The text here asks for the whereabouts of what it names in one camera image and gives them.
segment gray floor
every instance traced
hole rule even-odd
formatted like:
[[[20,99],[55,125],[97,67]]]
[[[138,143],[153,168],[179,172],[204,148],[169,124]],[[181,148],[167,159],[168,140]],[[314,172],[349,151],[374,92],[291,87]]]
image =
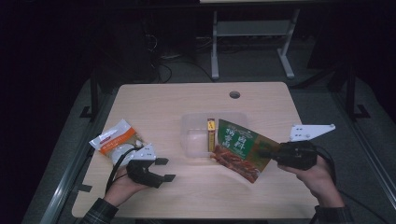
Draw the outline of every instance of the gray floor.
[[[276,55],[280,41],[260,39],[236,52],[223,51],[219,55],[218,82],[235,81],[281,81],[288,85],[297,84],[317,71],[306,69],[315,41],[294,40],[290,45],[288,57],[296,75],[287,79]],[[211,82],[210,52],[200,51],[194,62],[189,57],[165,60],[163,64],[172,70],[169,83]],[[162,66],[162,80],[170,75],[169,69]],[[305,90],[290,90],[303,124],[334,123],[336,130],[314,139],[317,145],[327,148],[335,159],[337,186],[340,190],[378,213],[388,223],[396,223],[394,197],[396,181],[396,126],[376,101],[371,89],[357,80],[356,103],[364,105],[371,115],[370,119],[358,119],[351,122],[347,118],[344,106],[345,91],[338,94],[327,90],[330,76],[323,78]],[[70,111],[69,118],[56,145],[49,166],[36,191],[23,223],[39,223],[44,216],[55,190],[61,182],[64,171],[76,157],[79,150],[87,150],[88,141],[103,130],[112,102],[117,95],[100,94],[100,114],[94,122],[80,118],[85,106],[91,105],[90,82],[84,85]],[[80,169],[74,187],[68,191],[68,197],[57,223],[74,223],[78,220],[71,215],[71,208],[77,196],[77,188],[82,182],[90,157]],[[368,212],[361,204],[345,197],[351,207],[356,223],[383,223]],[[309,220],[269,220],[269,223],[308,223]],[[134,223],[131,219],[115,218],[113,223]]]

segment table top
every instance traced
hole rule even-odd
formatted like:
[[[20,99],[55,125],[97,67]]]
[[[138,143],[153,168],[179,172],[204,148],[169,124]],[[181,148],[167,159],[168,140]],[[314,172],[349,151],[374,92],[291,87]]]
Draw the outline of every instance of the table top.
[[[230,97],[238,91],[240,97]],[[124,85],[109,113],[105,130],[127,120],[147,143],[155,146],[165,166],[152,173],[176,175],[158,189],[138,192],[120,207],[118,217],[134,218],[311,218],[317,200],[295,175],[270,161],[254,184],[209,158],[187,158],[180,144],[181,117],[199,112],[242,112],[253,132],[277,142],[289,140],[300,118],[281,82]],[[83,217],[103,197],[112,169],[109,158],[94,153],[73,206]]]

